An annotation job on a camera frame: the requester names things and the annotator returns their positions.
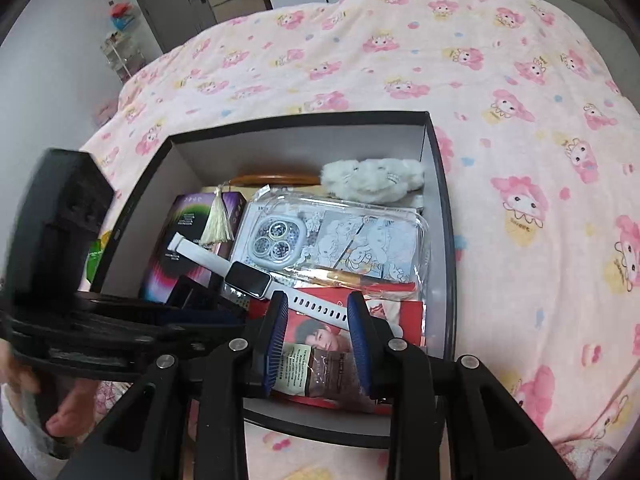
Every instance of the open box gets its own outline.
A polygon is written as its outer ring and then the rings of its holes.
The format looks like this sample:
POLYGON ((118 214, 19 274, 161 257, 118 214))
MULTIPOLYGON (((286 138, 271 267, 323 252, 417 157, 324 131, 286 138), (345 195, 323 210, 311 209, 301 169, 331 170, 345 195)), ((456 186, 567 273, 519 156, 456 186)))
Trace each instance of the open box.
MULTIPOLYGON (((424 334, 432 356, 453 359, 456 268, 449 196, 426 112, 343 112, 227 124, 167 139, 115 223, 92 292, 135 298, 175 197, 242 174, 311 173, 340 159, 415 158, 424 167, 431 251, 424 334)), ((388 448, 390 418, 271 399, 245 399, 245 419, 333 444, 388 448)))

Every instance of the tassel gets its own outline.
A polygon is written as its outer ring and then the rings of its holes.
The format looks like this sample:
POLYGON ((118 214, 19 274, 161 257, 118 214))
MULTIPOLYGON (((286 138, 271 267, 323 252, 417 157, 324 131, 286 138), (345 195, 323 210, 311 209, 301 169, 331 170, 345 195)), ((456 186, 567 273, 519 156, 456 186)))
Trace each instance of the tassel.
POLYGON ((226 214, 225 201, 222 200, 222 186, 216 189, 216 197, 213 199, 207 224, 200 236, 201 246, 212 246, 217 243, 229 242, 234 239, 231 231, 229 216, 226 214))

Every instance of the wall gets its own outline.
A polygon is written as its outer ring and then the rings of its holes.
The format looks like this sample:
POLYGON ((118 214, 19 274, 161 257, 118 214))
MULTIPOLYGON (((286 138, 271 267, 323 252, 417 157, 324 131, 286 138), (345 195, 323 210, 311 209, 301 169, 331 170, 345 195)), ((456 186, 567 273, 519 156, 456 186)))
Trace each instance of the wall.
MULTIPOLYGON (((100 50, 113 30, 108 1, 31 0, 0 46, 2 266, 22 194, 43 150, 80 148, 96 130, 94 110, 122 88, 100 50)), ((142 16, 132 34, 147 60, 161 54, 142 16)))

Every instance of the plush toy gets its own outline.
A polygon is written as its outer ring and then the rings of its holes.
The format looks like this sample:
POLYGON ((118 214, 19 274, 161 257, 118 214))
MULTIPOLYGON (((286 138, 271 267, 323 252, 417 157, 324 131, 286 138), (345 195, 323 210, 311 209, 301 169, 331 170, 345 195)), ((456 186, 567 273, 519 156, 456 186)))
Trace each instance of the plush toy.
POLYGON ((388 204, 420 189, 424 170, 418 160, 398 158, 338 160, 325 164, 320 181, 332 195, 344 200, 388 204))

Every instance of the purple product box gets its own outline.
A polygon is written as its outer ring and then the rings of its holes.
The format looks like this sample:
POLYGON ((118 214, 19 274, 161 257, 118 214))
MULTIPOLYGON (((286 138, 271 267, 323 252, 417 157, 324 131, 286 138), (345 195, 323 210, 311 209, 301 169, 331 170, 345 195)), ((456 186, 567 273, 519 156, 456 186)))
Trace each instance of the purple product box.
MULTIPOLYGON (((212 277, 210 270, 178 253, 167 250, 167 245, 176 233, 180 233, 196 244, 199 243, 215 197, 215 193, 194 193, 180 195, 175 199, 149 260, 142 286, 140 286, 140 298, 164 303, 169 298, 178 278, 183 274, 204 286, 215 286, 219 283, 220 280, 215 276, 212 277)), ((246 200, 237 191, 223 192, 222 200, 225 203, 231 231, 235 235, 246 200)), ((218 256, 228 258, 232 246, 232 241, 224 242, 215 244, 209 250, 218 256)))

